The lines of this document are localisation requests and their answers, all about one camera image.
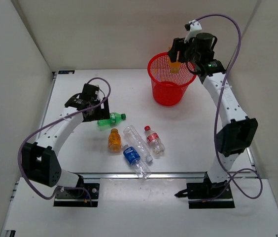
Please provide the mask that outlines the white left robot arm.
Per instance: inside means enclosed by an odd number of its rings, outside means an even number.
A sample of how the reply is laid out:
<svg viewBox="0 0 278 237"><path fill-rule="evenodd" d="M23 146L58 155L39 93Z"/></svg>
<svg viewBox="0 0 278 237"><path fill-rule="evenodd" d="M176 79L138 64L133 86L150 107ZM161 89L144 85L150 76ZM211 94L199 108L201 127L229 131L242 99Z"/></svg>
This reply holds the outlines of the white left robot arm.
<svg viewBox="0 0 278 237"><path fill-rule="evenodd" d="M67 187L74 198L84 194L82 178L62 169L57 156L78 125L109 118L108 100L101 99L99 93L99 86L84 84L82 92L65 103L59 116L61 121L51 125L32 144L25 143L21 150L21 165L29 180L49 187Z"/></svg>

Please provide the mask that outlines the clear bottle red cap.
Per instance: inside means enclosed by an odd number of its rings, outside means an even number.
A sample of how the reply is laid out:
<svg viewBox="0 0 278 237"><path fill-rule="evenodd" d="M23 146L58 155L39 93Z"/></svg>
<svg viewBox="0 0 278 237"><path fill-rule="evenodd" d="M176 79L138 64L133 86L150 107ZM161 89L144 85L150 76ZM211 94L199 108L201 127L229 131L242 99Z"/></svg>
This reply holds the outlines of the clear bottle red cap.
<svg viewBox="0 0 278 237"><path fill-rule="evenodd" d="M144 127L144 133L146 136L146 140L152 151L155 155L161 156L165 152L165 147L163 143L161 142L161 139L159 138L158 134L153 131L150 126Z"/></svg>

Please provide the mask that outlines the green plastic soda bottle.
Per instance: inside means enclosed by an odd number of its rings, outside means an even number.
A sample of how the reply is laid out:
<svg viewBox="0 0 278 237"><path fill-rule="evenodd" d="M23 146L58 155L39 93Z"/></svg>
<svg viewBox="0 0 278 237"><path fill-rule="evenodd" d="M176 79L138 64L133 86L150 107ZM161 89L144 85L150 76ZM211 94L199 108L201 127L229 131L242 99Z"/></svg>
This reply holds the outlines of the green plastic soda bottle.
<svg viewBox="0 0 278 237"><path fill-rule="evenodd" d="M126 119L126 114L110 113L108 119L97 121L99 127L115 126Z"/></svg>

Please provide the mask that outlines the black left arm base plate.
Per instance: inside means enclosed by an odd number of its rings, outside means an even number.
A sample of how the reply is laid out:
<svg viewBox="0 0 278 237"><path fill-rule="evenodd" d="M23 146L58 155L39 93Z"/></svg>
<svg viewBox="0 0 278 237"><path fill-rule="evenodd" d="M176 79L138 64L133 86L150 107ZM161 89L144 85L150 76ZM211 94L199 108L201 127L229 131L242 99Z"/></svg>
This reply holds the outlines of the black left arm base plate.
<svg viewBox="0 0 278 237"><path fill-rule="evenodd" d="M61 189L58 190L54 197L54 207L98 207L99 203L99 192L100 183L84 183L84 189L86 189L89 194L84 190L69 190Z"/></svg>

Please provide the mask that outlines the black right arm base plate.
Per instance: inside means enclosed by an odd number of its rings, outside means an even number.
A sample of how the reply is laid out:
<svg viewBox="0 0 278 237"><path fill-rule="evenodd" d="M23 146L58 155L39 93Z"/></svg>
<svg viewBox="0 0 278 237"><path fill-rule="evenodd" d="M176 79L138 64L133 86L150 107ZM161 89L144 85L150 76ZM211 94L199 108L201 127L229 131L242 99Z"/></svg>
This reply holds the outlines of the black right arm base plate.
<svg viewBox="0 0 278 237"><path fill-rule="evenodd" d="M187 183L186 189L174 195L188 198L189 209L231 209L235 208L230 185L210 190L204 183Z"/></svg>

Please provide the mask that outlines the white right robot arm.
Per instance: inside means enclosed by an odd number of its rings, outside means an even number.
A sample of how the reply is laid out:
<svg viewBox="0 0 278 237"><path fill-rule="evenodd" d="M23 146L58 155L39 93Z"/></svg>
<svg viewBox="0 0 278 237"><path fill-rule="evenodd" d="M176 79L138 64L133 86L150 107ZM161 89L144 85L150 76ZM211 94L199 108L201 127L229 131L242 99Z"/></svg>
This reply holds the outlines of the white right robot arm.
<svg viewBox="0 0 278 237"><path fill-rule="evenodd" d="M198 33L189 40L175 38L168 51L172 63L192 63L195 66L191 73L199 77L219 111L222 129L215 135L217 156L206 172L203 184L203 193L210 198L226 185L228 171L240 154L251 145L258 127L257 120L249 118L239 105L227 82L226 70L214 58L216 43L216 36Z"/></svg>

